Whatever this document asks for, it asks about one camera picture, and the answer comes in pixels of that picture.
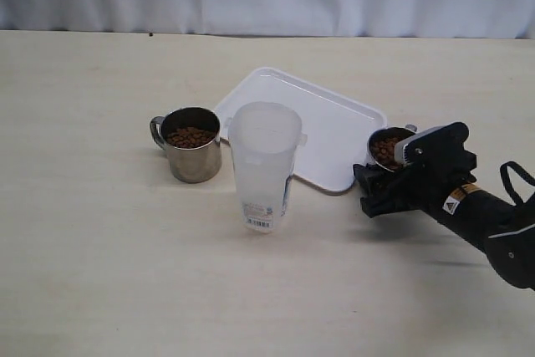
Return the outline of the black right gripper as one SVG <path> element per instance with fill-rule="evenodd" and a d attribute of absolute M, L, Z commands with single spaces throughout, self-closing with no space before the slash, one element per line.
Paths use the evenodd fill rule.
<path fill-rule="evenodd" d="M 394 159 L 403 169 L 354 164 L 354 181 L 363 193 L 362 212 L 374 218 L 411 211 L 406 194 L 419 208 L 453 215 L 464 198 L 461 187 L 474 181 L 476 155 L 464 147 L 468 135 L 467 125 L 460 121 L 421 132 L 406 129 L 394 147 Z"/>

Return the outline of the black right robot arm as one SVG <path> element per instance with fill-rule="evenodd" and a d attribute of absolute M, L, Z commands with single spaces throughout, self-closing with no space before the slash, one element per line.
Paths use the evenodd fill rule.
<path fill-rule="evenodd" d="M 482 252 L 492 268 L 516 288 L 534 287 L 534 199 L 514 190 L 510 172 L 527 184 L 534 178 L 515 161 L 501 165 L 510 202 L 482 190 L 472 171 L 476 155 L 465 149 L 463 122 L 421 132 L 390 127 L 374 132 L 365 164 L 353 166 L 370 218 L 421 211 Z"/>

